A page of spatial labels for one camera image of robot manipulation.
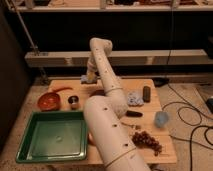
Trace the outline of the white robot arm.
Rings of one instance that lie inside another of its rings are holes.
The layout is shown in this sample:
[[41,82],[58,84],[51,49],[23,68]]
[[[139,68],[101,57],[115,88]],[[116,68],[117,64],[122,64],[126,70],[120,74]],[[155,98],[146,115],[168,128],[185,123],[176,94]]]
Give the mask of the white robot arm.
[[106,171],[151,171],[120,122],[128,105],[119,79],[107,58],[112,51],[112,42],[92,38],[90,49],[86,80],[92,83],[96,72],[99,72],[105,95],[88,98],[83,113]]

